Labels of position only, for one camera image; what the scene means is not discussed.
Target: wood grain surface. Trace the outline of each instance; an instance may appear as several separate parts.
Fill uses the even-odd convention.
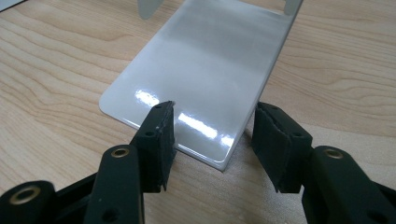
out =
[[[99,98],[181,3],[165,0],[147,21],[135,0],[30,0],[0,13],[1,194],[37,179],[64,188],[129,143],[135,130]],[[393,0],[305,0],[261,98],[393,189],[395,12]],[[168,191],[145,196],[147,223],[305,223],[301,194],[275,193],[251,132],[224,173],[177,153]]]

